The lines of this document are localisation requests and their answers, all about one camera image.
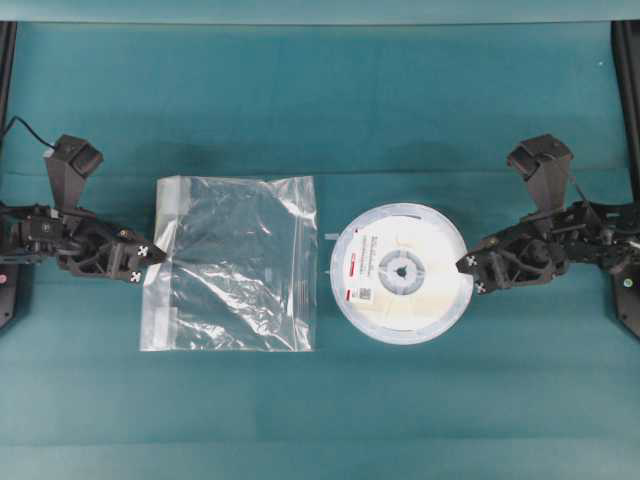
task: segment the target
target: black cable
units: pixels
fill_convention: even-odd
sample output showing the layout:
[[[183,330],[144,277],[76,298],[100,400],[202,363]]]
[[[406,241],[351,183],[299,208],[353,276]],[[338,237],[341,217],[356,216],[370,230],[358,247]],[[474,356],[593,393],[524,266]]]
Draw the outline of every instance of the black cable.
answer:
[[[33,128],[31,128],[31,125],[29,125],[24,119],[20,118],[17,115],[14,115],[13,117],[11,117],[11,120],[9,120],[9,123],[7,124],[4,131],[2,132],[2,137],[0,137],[0,141],[4,140],[4,137],[7,135],[7,133],[9,133],[9,130],[11,130],[13,125],[16,123],[16,121],[20,122],[24,126],[24,128],[26,128],[29,131],[29,133],[33,135],[33,138],[35,138],[41,144],[49,148],[55,148],[49,142],[44,140],[40,135],[38,135],[36,131]]]

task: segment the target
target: barcode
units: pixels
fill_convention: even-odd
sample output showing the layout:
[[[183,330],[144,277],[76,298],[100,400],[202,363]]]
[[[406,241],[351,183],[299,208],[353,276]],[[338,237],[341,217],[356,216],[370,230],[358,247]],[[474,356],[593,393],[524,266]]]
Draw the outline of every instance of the barcode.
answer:
[[[371,289],[370,288],[361,288],[358,292],[358,297],[362,300],[371,300]]]

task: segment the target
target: plastic bag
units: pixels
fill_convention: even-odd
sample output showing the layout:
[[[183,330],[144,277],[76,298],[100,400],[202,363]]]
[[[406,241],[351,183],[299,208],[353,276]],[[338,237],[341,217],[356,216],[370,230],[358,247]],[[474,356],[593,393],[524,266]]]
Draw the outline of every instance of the plastic bag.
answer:
[[[156,208],[141,350],[313,349],[313,177],[164,178]]]

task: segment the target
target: teal fabric surface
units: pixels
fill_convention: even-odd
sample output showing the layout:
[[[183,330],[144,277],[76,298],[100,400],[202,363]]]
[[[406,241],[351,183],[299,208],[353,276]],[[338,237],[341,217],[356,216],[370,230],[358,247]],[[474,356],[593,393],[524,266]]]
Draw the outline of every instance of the teal fabric surface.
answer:
[[[636,0],[3,0],[3,20],[162,24],[424,25],[640,17]]]
[[[24,24],[10,113],[90,139],[105,163],[82,205],[147,233],[160,176],[312,173],[321,234],[420,202],[471,245],[533,210],[504,156],[546,131],[588,195],[630,199],[606,23]],[[10,134],[3,201],[50,202],[41,150]],[[634,478],[640,343],[610,295],[574,266],[395,347],[352,327],[321,274],[317,352],[149,354],[140,290],[25,270],[0,335],[2,475]]]

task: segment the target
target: white filament spool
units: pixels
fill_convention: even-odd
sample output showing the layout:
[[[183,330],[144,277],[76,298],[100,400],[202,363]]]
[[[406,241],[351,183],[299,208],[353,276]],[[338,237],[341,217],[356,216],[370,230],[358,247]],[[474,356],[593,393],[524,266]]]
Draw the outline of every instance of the white filament spool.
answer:
[[[394,203],[356,218],[331,256],[331,289],[342,313],[386,343],[426,342],[464,313],[473,278],[456,262],[467,253],[460,232],[433,208]]]

